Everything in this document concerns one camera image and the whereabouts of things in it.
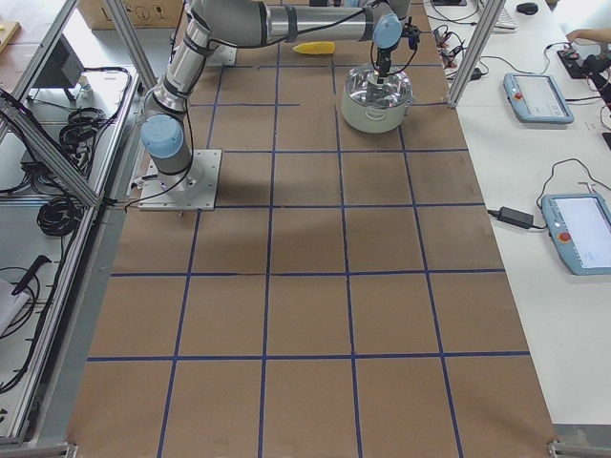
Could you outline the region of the person hand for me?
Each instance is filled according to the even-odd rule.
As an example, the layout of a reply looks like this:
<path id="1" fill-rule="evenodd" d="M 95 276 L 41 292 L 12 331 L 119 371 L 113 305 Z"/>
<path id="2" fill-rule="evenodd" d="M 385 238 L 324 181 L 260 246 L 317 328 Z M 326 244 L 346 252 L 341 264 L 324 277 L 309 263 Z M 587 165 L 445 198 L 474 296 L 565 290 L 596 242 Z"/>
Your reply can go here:
<path id="1" fill-rule="evenodd" d="M 566 34 L 566 39 L 568 42 L 574 42 L 576 40 L 598 40 L 597 33 L 593 29 L 577 29 L 574 31 L 570 31 Z"/>

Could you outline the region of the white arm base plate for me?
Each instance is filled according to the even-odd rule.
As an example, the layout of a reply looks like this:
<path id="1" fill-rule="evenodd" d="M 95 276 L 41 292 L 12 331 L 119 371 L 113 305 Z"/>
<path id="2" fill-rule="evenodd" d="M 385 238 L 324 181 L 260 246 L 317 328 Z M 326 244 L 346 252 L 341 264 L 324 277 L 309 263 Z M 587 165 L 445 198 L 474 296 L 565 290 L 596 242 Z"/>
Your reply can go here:
<path id="1" fill-rule="evenodd" d="M 137 208 L 142 211 L 212 211 L 215 209 L 221 168 L 221 150 L 196 149 L 186 177 L 158 172 L 152 159 L 142 184 Z"/>

